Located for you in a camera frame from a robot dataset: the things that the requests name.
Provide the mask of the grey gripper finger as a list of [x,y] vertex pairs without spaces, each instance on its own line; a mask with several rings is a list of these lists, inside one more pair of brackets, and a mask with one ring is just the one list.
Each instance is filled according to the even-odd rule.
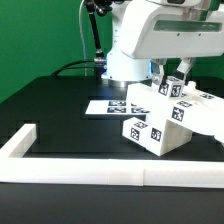
[[195,58],[187,57],[182,58],[179,66],[174,71],[174,76],[180,80],[185,81],[188,73],[195,64]]
[[164,66],[166,65],[166,59],[153,59],[152,63],[152,84],[156,87],[164,85],[166,83],[166,76],[164,72]]

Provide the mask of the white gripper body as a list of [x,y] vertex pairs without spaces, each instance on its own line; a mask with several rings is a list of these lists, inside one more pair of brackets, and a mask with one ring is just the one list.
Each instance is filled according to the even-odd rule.
[[120,49],[134,59],[211,57],[224,53],[224,4],[205,21],[188,17],[199,0],[181,5],[132,0],[124,13]]

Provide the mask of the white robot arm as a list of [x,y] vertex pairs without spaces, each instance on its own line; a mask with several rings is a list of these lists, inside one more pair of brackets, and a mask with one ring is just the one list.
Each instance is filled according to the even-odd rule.
[[221,0],[127,0],[112,5],[112,49],[105,78],[118,83],[156,84],[163,66],[181,60],[185,77],[198,57],[224,54],[224,3]]

